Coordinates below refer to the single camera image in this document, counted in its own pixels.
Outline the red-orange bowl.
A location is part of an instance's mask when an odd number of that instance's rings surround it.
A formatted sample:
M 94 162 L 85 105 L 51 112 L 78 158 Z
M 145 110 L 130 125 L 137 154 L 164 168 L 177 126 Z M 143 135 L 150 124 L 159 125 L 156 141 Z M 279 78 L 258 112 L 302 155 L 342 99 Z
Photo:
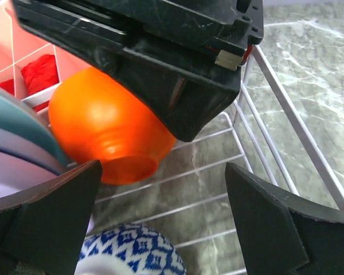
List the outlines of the red-orange bowl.
M 95 68 L 55 89 L 49 121 L 65 153 L 77 164 L 100 160 L 101 180 L 111 185 L 152 176 L 177 141 L 147 106 Z

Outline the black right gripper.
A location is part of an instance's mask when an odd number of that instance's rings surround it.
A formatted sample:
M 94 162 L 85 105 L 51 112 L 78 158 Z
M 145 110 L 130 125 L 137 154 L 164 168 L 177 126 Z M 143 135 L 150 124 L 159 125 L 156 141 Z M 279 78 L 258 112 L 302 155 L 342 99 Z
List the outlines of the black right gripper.
M 236 99 L 262 1 L 12 1 L 21 28 L 102 70 L 183 142 Z

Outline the white wire dish rack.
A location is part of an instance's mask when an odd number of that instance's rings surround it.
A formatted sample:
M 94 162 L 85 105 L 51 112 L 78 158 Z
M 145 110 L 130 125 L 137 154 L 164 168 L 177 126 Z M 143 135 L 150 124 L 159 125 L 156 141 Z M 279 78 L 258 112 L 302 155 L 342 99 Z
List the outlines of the white wire dish rack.
M 241 95 L 192 142 L 178 142 L 150 179 L 101 186 L 93 232 L 141 224 L 169 239 L 189 274 L 245 274 L 227 163 L 344 211 L 344 61 L 255 50 Z

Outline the cream and blue plate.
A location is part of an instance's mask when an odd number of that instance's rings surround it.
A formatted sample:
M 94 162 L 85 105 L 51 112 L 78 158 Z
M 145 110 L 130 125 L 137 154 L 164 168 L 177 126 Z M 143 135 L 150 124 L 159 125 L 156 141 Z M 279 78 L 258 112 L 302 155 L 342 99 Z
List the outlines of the cream and blue plate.
M 62 165 L 67 164 L 67 158 L 46 121 L 2 88 L 0 88 L 0 128 L 38 145 Z

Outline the lavender plate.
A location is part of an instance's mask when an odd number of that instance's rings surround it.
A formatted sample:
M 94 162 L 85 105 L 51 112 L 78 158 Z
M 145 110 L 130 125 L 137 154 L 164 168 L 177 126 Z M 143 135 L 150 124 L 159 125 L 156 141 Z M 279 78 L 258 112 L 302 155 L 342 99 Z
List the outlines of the lavender plate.
M 0 198 L 55 177 L 54 173 L 44 168 L 0 152 Z

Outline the red white patterned bowl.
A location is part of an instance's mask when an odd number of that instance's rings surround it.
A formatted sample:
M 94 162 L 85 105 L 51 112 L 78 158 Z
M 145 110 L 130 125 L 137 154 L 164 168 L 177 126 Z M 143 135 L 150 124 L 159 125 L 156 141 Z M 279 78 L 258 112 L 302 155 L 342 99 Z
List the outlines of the red white patterned bowl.
M 181 256 L 156 230 L 121 224 L 85 238 L 75 274 L 186 274 Z

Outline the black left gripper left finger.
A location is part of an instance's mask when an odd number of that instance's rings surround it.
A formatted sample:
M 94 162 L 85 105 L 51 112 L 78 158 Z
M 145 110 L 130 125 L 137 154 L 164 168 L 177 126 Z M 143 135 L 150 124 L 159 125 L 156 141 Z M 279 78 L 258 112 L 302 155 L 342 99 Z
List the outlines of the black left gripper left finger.
M 46 274 L 75 272 L 102 171 L 89 161 L 0 198 L 0 274 L 19 262 Z

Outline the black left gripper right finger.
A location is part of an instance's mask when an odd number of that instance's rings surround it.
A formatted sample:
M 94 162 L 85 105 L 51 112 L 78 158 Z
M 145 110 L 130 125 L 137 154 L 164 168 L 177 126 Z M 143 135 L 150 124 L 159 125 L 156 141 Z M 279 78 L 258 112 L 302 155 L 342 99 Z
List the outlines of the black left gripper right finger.
M 234 224 L 248 274 L 344 274 L 344 211 L 225 166 Z

